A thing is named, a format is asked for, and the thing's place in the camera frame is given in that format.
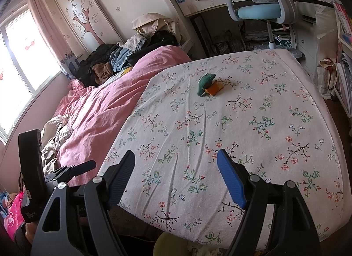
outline floral pattern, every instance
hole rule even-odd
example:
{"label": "floral pattern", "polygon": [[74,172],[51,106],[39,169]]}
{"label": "floral pattern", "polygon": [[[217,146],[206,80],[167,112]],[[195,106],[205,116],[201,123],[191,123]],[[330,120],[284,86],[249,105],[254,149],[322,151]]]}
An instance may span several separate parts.
{"label": "floral pattern", "polygon": [[[320,238],[332,234],[347,199],[340,141],[313,105],[323,101],[312,99],[291,64],[297,66],[284,50],[252,51],[181,64],[153,77],[100,169],[103,174],[127,150],[135,154],[119,205],[179,237],[228,247],[244,211],[217,168],[217,153],[225,149],[268,183],[294,181]],[[198,81],[206,73],[215,73],[224,87],[200,97]],[[267,239],[260,238],[258,248]]]}

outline yellow round object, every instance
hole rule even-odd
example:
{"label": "yellow round object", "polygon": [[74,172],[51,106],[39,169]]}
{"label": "yellow round object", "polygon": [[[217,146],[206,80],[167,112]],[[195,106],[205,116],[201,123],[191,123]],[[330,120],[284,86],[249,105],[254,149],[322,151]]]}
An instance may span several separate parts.
{"label": "yellow round object", "polygon": [[187,240],[163,232],[154,245],[153,256],[191,256]]}

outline green plush toy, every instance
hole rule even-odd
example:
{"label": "green plush toy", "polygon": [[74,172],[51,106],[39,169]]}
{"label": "green plush toy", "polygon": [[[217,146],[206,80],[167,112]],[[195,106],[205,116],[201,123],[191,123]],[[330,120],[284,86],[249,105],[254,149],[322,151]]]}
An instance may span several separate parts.
{"label": "green plush toy", "polygon": [[215,76],[215,73],[207,73],[200,79],[198,82],[198,96],[202,96],[205,93],[205,89],[212,86]]}

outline pink bag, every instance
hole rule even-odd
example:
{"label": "pink bag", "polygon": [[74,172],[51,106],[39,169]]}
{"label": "pink bag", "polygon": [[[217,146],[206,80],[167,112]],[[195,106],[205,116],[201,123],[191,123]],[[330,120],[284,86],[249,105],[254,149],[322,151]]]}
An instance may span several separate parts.
{"label": "pink bag", "polygon": [[15,238],[17,228],[20,227],[24,221],[21,214],[22,198],[23,192],[20,192],[13,200],[12,206],[8,209],[8,216],[4,219],[4,227],[12,240]]}

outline window sill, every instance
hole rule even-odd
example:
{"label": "window sill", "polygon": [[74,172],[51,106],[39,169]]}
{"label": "window sill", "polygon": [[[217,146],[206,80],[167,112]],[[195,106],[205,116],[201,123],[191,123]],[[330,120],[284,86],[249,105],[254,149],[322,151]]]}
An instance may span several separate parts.
{"label": "window sill", "polygon": [[7,149],[8,144],[10,143],[18,125],[20,124],[20,122],[22,121],[24,115],[28,112],[28,110],[31,108],[31,106],[34,104],[34,102],[37,100],[37,98],[43,93],[43,91],[54,81],[55,78],[57,78],[59,76],[59,74],[61,73],[61,71],[59,70],[56,74],[49,76],[44,82],[43,84],[38,88],[38,93],[33,96],[28,103],[26,104],[26,106],[22,109],[22,111],[20,112],[20,114],[18,115],[9,135],[8,135],[8,139],[3,139],[2,136],[0,135],[0,141],[5,145],[5,150]]}

